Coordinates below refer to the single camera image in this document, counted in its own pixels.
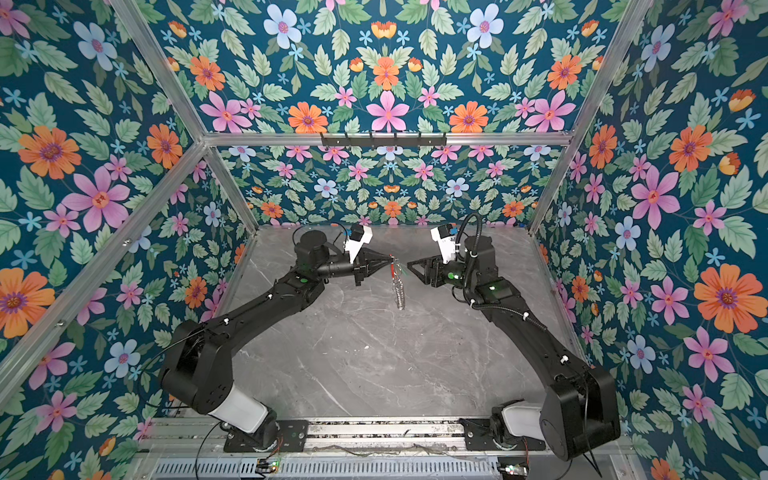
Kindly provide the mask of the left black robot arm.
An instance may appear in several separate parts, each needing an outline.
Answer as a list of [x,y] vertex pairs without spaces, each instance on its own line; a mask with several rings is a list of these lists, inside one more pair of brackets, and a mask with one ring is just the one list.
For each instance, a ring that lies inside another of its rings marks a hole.
[[367,247],[369,226],[354,225],[344,247],[319,230],[302,234],[294,245],[293,266],[264,293],[244,305],[174,331],[159,371],[159,385],[194,412],[208,415],[258,450],[277,441],[277,414],[236,385],[235,356],[280,321],[308,309],[333,278],[363,280],[392,265],[392,258]]

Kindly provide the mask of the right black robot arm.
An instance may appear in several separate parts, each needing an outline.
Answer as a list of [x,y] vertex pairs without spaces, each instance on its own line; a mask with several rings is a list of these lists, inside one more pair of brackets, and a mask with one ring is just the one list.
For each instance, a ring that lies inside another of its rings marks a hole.
[[425,285],[449,285],[456,299],[500,329],[533,368],[544,389],[540,403],[511,400],[493,408],[489,433],[507,447],[522,439],[542,441],[559,459],[572,460],[621,435],[613,377],[590,367],[534,315],[517,286],[499,273],[492,240],[464,242],[449,226],[432,229],[439,254],[414,260],[408,269]]

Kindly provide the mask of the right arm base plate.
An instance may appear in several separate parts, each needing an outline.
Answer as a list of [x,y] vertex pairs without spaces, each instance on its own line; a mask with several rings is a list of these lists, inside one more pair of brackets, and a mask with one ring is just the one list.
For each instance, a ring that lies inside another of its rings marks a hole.
[[512,435],[500,420],[492,418],[460,418],[465,447],[469,451],[545,451],[538,439]]

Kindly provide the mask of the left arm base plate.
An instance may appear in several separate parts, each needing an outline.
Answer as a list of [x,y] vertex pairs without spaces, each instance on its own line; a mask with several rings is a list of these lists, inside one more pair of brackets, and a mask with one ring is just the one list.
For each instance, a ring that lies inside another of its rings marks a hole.
[[226,453],[297,453],[308,439],[306,420],[268,420],[254,433],[235,427],[228,430],[223,450]]

